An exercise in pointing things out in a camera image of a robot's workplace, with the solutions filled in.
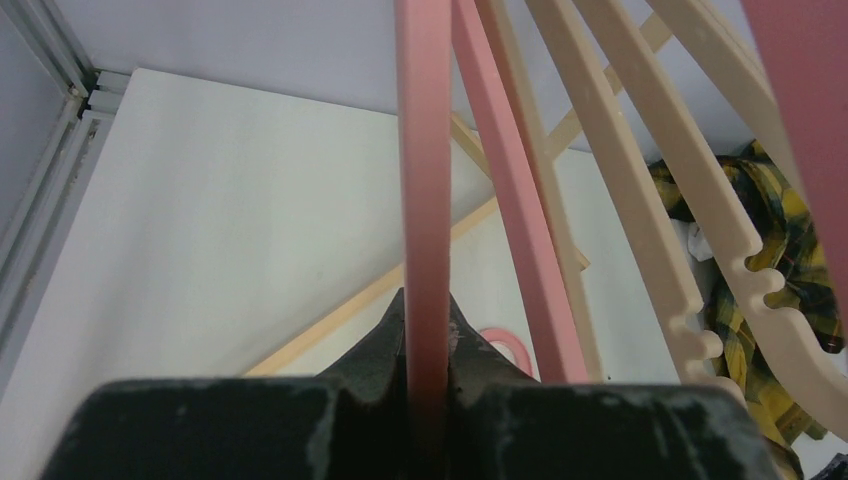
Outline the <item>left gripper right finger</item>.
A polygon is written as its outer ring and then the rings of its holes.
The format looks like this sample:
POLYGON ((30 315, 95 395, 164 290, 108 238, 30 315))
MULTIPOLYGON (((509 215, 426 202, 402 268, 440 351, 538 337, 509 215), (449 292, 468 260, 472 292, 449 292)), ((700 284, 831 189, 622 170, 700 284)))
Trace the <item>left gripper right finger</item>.
POLYGON ((540 383, 450 307, 453 479, 775 479, 753 420, 710 386, 540 383))

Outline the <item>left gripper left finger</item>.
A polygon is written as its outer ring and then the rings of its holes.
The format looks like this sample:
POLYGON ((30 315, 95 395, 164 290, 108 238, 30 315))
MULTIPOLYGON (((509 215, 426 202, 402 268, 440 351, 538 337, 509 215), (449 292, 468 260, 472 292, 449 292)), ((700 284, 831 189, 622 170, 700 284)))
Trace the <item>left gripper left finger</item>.
POLYGON ((132 379, 77 408, 45 479, 400 479, 404 296, 313 377, 132 379))

